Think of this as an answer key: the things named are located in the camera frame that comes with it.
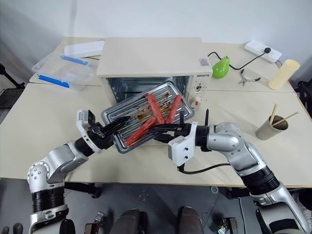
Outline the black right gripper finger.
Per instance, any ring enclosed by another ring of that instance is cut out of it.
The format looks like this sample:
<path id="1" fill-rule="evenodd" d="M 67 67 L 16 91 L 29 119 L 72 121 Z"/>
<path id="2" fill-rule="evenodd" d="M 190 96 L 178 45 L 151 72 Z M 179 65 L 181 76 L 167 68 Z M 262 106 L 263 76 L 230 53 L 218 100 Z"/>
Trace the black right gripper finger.
<path id="1" fill-rule="evenodd" d="M 156 136 L 154 138 L 154 140 L 162 142 L 162 143 L 168 143 L 169 141 L 172 140 L 172 135 L 171 134 L 164 134 L 164 133 L 162 133 L 162 134 Z"/>
<path id="2" fill-rule="evenodd" d="M 175 124 L 160 124 L 153 127 L 153 131 L 175 131 Z"/>

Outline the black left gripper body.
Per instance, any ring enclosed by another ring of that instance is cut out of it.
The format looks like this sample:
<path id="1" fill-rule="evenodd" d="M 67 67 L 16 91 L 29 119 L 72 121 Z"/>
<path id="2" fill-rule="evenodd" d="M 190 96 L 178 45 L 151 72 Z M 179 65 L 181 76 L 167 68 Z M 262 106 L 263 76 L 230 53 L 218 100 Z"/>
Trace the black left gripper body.
<path id="1" fill-rule="evenodd" d="M 113 134 L 112 129 L 113 128 L 110 124 L 102 126 L 100 123 L 96 123 L 95 125 L 89 127 L 87 134 L 98 148 L 108 149 L 114 144 L 111 137 Z"/>

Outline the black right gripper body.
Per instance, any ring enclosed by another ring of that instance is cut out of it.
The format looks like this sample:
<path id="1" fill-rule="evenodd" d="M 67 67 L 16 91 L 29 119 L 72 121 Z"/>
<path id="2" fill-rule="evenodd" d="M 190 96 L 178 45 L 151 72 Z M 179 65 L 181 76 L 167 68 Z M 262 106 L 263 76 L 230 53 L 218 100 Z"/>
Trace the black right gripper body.
<path id="1" fill-rule="evenodd" d="M 166 143 L 169 141 L 179 137 L 183 136 L 186 137 L 189 135 L 191 131 L 191 124 L 184 122 L 184 112 L 179 112 L 179 123 L 176 124 L 169 124 L 169 132 L 173 132 L 173 135 L 168 135 L 166 139 Z"/>

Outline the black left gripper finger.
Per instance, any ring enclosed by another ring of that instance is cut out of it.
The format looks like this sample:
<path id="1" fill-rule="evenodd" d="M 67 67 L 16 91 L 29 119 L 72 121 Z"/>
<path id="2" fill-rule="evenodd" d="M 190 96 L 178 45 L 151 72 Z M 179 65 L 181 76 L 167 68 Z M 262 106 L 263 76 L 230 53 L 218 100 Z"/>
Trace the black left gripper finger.
<path id="1" fill-rule="evenodd" d="M 127 125 L 126 121 L 117 122 L 114 121 L 107 125 L 107 135 L 110 136 L 116 132 L 118 132 L 120 129 L 122 129 L 125 125 Z"/>
<path id="2" fill-rule="evenodd" d="M 119 130 L 122 127 L 126 126 L 131 119 L 130 116 L 119 117 L 113 122 L 107 124 L 104 129 L 105 130 Z"/>

